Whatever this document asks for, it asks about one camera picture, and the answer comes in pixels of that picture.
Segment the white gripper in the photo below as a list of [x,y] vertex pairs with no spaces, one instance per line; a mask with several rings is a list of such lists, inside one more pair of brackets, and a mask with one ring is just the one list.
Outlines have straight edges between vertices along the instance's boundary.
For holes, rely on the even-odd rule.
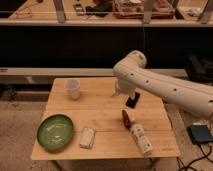
[[[117,80],[115,83],[115,91],[118,94],[126,94],[126,95],[131,95],[135,90],[135,86],[123,81],[123,80]],[[138,92],[135,93],[135,97],[131,98],[129,97],[126,106],[130,108],[134,108],[140,98],[140,94]]]

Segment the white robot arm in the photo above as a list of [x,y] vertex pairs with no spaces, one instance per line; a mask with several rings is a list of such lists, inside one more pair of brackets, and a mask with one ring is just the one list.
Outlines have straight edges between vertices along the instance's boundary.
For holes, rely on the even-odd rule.
[[117,78],[115,92],[134,99],[135,89],[141,88],[198,117],[213,121],[213,87],[149,71],[147,59],[138,51],[131,51],[113,67]]

